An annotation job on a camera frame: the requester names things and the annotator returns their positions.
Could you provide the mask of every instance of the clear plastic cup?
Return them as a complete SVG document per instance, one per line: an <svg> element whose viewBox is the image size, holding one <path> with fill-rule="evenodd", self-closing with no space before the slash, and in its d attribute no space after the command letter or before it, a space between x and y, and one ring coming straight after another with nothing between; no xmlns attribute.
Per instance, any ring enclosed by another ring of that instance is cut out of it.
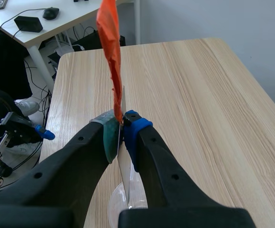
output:
<svg viewBox="0 0 275 228"><path fill-rule="evenodd" d="M112 228L118 227L119 214L126 209L148 208L146 194L140 175L134 171L131 163L130 182L129 182L130 200L127 205L123 183L120 183L113 191L108 205L108 219Z"/></svg>

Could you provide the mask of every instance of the computer mouse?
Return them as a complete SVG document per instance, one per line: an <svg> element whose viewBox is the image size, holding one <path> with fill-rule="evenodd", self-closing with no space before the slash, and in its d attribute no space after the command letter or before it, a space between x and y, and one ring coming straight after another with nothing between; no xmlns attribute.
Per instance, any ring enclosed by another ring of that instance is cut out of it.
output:
<svg viewBox="0 0 275 228"><path fill-rule="evenodd" d="M47 20L53 20L57 17L59 12L58 8L50 7L43 11L42 17Z"/></svg>

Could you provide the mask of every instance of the white desk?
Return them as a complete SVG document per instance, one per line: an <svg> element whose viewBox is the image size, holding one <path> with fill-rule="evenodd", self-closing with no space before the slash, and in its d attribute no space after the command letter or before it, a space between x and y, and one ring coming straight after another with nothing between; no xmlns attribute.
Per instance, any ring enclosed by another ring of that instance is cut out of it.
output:
<svg viewBox="0 0 275 228"><path fill-rule="evenodd" d="M59 8L59 14L54 20L45 20L42 18L43 10L27 11L20 14L21 16L38 17L43 26L43 30L40 33L20 31L14 38L27 48L44 81L47 83L49 90L52 92L54 81L38 50L40 43L95 16L101 2L102 0L79 0L78 2L73 2L73 0L8 0L5 9L0 10L0 25L24 10L49 7ZM125 2L128 2L128 0L116 0L117 5ZM135 3L135 21L136 25L139 26L140 13L139 6L137 6L138 4L139 1L137 1L137 4ZM14 20L11 20L5 23L1 30L12 37L18 31L18 27ZM136 34L136 40L137 43L139 43L139 28L136 28L136 31L138 33Z"/></svg>

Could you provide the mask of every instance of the white sneaker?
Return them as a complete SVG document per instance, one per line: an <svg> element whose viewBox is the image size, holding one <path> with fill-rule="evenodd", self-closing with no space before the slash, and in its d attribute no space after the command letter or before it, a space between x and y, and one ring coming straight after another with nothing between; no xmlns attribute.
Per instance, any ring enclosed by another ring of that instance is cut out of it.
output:
<svg viewBox="0 0 275 228"><path fill-rule="evenodd" d="M34 101L15 102L15 104L24 116L32 115L39 110L39 104Z"/></svg>
<svg viewBox="0 0 275 228"><path fill-rule="evenodd" d="M13 146L12 148L5 148L5 152L12 153L16 155L31 155L35 150L41 150L42 145L39 142L36 143L24 143L18 146Z"/></svg>

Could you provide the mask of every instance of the black power adapter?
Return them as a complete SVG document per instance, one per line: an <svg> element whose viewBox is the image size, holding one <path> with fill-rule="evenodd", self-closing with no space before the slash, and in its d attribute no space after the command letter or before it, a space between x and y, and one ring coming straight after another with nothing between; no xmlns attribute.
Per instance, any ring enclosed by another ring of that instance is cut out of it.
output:
<svg viewBox="0 0 275 228"><path fill-rule="evenodd" d="M39 18L18 16L14 19L20 31L25 32L40 32L43 27Z"/></svg>

